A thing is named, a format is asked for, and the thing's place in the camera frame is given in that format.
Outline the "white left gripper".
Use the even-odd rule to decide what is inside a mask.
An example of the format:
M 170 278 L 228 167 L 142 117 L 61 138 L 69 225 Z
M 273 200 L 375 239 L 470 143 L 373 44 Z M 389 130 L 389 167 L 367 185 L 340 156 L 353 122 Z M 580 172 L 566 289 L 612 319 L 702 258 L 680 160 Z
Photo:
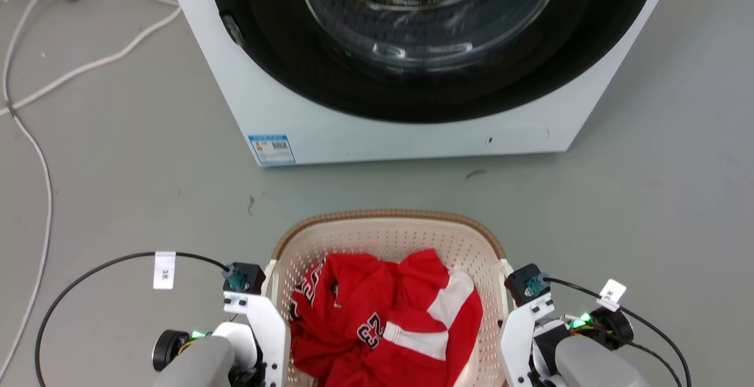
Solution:
M 277 307 L 266 296 L 224 292 L 224 311 L 244 315 L 248 321 L 232 323 L 225 337 L 235 349 L 238 365 L 252 368 L 265 363 L 266 387 L 286 387 L 290 368 L 290 328 Z

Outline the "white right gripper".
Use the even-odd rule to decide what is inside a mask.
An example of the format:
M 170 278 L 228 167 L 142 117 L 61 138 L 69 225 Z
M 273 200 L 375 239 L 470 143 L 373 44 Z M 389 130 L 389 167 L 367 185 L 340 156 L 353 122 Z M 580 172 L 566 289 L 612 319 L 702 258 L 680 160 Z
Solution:
M 551 293 L 533 299 L 512 311 L 501 328 L 499 361 L 508 387 L 533 387 L 530 356 L 538 320 L 554 312 Z

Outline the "beige perforated plastic laundry basket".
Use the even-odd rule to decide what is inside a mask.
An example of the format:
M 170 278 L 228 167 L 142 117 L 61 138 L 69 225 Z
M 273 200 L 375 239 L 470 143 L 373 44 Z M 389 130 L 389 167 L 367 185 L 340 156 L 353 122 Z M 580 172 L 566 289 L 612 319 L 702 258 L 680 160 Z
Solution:
M 398 263 L 434 249 L 444 265 L 474 280 L 483 316 L 472 353 L 454 387 L 512 387 L 500 360 L 500 327 L 512 310 L 504 287 L 512 265 L 497 237 L 469 217 L 426 210 L 353 210 L 300 221 L 277 243 L 262 293 L 285 315 L 295 282 L 332 253 L 366 253 Z

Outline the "red white basketball jersey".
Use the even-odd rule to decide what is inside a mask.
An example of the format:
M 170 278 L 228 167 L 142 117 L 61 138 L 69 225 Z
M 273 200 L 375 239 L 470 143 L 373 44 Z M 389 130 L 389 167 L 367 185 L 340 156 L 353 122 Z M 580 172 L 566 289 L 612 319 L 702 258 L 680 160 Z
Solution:
M 293 289 L 291 355 L 318 387 L 454 387 L 481 322 L 474 281 L 435 250 L 331 254 Z

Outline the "blue white energy label sticker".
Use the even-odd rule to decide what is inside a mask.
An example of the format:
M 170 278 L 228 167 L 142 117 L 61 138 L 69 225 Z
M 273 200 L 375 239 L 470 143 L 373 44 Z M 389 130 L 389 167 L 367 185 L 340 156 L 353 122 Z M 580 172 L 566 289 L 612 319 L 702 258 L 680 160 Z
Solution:
M 287 135 L 248 135 L 247 139 L 259 166 L 296 165 Z

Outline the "white front-load washing machine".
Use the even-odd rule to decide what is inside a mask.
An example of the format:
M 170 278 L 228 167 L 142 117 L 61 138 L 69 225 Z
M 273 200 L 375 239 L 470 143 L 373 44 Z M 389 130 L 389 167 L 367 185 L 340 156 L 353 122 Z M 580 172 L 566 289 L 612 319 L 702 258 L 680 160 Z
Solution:
M 659 0 L 589 70 L 550 94 L 484 118 L 412 124 L 348 115 L 272 78 L 233 41 L 215 0 L 178 0 L 237 126 L 287 135 L 296 164 L 562 153 L 576 139 Z

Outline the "black round glass washer door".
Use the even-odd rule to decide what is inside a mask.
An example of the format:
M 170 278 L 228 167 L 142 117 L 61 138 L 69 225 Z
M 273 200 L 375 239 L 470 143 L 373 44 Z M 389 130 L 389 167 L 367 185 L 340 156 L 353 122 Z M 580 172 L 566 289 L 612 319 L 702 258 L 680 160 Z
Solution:
M 648 0 L 215 0 L 233 41 L 317 104 L 398 123 L 465 121 L 589 70 Z

